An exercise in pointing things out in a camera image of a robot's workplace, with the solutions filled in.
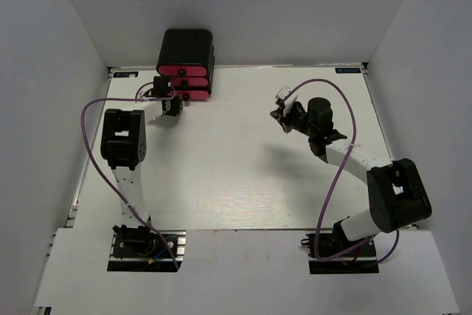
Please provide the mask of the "pink top drawer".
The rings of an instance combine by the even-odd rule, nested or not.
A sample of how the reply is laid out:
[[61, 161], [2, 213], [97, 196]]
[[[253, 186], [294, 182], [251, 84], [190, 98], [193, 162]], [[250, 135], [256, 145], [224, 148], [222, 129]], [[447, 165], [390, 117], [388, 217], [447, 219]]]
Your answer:
[[204, 66], [193, 65], [162, 65], [156, 67], [160, 75], [169, 77], [205, 77], [208, 69]]

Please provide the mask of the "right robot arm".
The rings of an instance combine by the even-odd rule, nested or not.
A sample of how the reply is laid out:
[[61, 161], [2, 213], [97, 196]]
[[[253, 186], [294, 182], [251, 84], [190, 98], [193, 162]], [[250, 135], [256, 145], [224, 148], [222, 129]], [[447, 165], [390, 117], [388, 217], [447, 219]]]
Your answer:
[[367, 186], [368, 208], [333, 225], [331, 243], [337, 256], [352, 254], [379, 233], [396, 232], [431, 217], [431, 202], [411, 159], [391, 160], [355, 145], [334, 128], [333, 110], [325, 98], [312, 98], [307, 106], [277, 98], [276, 104], [271, 116], [284, 132], [305, 135], [314, 156]]

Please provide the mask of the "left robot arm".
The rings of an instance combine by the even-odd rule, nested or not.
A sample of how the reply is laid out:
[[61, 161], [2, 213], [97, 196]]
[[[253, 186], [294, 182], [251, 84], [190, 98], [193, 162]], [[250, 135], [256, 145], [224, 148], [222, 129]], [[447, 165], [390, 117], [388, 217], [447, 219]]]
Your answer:
[[100, 152], [119, 191], [122, 221], [118, 230], [150, 223], [142, 188], [142, 163], [147, 153], [146, 125], [164, 115], [178, 116], [182, 103], [171, 79], [156, 76], [150, 93], [125, 109], [105, 111]]

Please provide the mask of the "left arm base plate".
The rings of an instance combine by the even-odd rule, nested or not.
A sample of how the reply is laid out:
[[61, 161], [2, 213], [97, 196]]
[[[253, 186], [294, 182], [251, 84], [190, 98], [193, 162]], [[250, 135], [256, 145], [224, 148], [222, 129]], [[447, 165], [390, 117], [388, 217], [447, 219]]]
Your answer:
[[114, 226], [108, 257], [111, 272], [175, 273], [185, 254], [185, 231], [167, 231], [162, 236], [144, 226]]

